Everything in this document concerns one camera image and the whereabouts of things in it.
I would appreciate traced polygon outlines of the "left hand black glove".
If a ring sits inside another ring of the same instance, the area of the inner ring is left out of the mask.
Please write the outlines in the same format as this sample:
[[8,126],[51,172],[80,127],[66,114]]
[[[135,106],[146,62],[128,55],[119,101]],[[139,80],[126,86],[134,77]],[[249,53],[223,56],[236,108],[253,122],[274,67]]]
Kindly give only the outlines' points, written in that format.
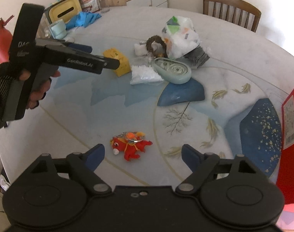
[[0,64],[0,129],[7,121],[21,119],[26,109],[38,107],[51,87],[51,78],[61,75],[58,70],[55,71],[32,91],[34,75],[22,70],[17,77],[12,77],[12,70],[9,63]]

